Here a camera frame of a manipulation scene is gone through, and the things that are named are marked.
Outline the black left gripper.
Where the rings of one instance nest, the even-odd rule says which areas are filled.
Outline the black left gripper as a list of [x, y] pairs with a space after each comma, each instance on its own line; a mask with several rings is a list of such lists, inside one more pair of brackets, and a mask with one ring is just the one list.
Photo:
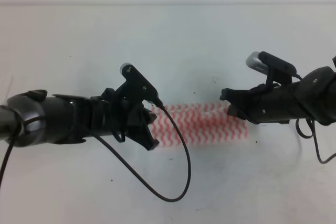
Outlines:
[[154, 139], [148, 125], [157, 116], [143, 103], [133, 104], [117, 95], [117, 90], [106, 88], [95, 97], [84, 99], [83, 136], [113, 136], [122, 143], [128, 137], [147, 151], [154, 150], [159, 141]]

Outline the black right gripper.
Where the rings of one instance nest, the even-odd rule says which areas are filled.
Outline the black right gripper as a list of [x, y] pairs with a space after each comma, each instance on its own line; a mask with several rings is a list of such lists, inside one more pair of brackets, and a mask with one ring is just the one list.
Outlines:
[[[289, 124], [290, 120], [309, 118], [309, 112], [295, 97], [295, 90], [299, 84], [299, 82], [294, 82], [254, 96], [250, 100], [246, 113], [230, 104], [227, 114], [255, 124]], [[228, 102], [246, 102], [251, 95], [249, 90], [224, 88], [219, 99]]]

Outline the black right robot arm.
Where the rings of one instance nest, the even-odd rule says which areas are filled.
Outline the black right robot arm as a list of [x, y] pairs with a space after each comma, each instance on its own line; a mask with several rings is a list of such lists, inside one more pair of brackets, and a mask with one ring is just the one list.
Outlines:
[[249, 68], [267, 76], [265, 83], [249, 90], [222, 90], [228, 115], [253, 124], [287, 124], [294, 119], [312, 119], [328, 126], [335, 122], [335, 72], [318, 68], [298, 82], [294, 65], [267, 52], [254, 52], [246, 60]]

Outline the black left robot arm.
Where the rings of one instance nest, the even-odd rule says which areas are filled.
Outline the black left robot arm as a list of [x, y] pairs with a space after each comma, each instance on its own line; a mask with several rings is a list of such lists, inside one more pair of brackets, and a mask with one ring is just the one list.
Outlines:
[[33, 90], [1, 105], [1, 140], [8, 142], [15, 129], [16, 147], [80, 144], [87, 137], [114, 136], [120, 143], [130, 138], [150, 151], [159, 144], [149, 130], [155, 119], [141, 102], [132, 103], [110, 88], [91, 98], [49, 97], [45, 90]]

